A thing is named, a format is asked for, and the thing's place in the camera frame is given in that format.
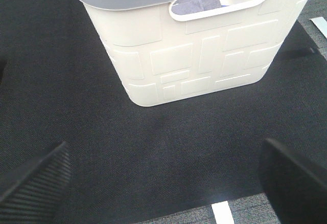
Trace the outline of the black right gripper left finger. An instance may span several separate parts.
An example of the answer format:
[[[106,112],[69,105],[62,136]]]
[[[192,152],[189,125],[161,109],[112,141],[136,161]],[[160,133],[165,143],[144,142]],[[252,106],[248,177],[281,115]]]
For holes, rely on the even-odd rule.
[[[52,223],[72,178],[67,142],[1,177],[1,223]]]

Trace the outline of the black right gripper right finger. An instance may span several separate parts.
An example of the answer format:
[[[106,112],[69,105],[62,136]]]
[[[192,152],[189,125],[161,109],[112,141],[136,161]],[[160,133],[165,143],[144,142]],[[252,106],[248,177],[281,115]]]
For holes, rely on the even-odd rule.
[[[258,171],[280,223],[326,223],[326,168],[267,138]]]

